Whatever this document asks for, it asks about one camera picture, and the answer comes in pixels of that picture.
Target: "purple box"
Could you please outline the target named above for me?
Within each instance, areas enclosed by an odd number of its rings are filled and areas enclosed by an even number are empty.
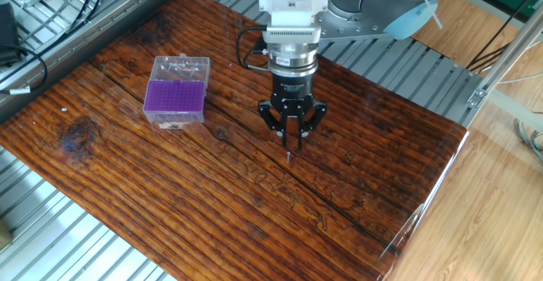
[[[210,78],[208,57],[157,56],[147,85],[143,113],[161,128],[204,122],[204,97]]]
[[[143,112],[149,121],[204,122],[203,81],[149,81]]]

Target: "wooden table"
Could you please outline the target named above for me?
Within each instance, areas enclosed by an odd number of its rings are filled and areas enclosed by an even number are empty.
[[[467,132],[319,59],[327,117],[303,150],[295,134],[283,148],[256,111],[270,75],[235,61],[253,24],[173,0],[3,125],[0,143],[176,278],[376,279]],[[180,53],[211,58],[205,123],[160,130],[142,112],[148,76],[155,56]]]

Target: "dark knot in wood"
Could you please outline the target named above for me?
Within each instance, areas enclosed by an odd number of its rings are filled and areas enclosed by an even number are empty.
[[[215,130],[215,138],[218,138],[219,140],[227,140],[228,135],[227,132],[224,131],[222,128],[217,128]]]
[[[70,125],[64,133],[62,147],[70,153],[80,152],[94,140],[96,131],[97,128],[90,118],[81,118]]]

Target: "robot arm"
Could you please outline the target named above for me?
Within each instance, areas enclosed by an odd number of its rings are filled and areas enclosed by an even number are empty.
[[[316,130],[327,113],[327,105],[316,101],[312,92],[319,42],[369,39],[384,36],[383,33],[404,39],[431,19],[437,3],[434,0],[259,0],[259,8],[271,16],[268,25],[253,30],[262,30],[273,84],[271,99],[259,103],[259,112],[268,127],[283,138],[283,146],[287,142],[288,118],[295,118],[301,147],[302,138]],[[272,108],[280,114],[279,119],[273,117]],[[312,110],[313,116],[306,119]]]

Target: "metal grating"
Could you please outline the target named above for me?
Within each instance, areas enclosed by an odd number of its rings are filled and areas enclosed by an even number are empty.
[[[173,280],[0,147],[1,280]]]
[[[104,0],[102,6],[114,1]],[[216,1],[260,23],[268,19],[257,0]],[[64,0],[25,8],[21,40],[36,51],[45,48],[71,24],[82,2],[69,0],[57,15]],[[420,42],[332,42],[322,44],[320,54],[464,126],[475,116],[464,103],[479,78]],[[14,242],[0,250],[1,280],[173,280],[1,147],[0,219],[14,236]]]

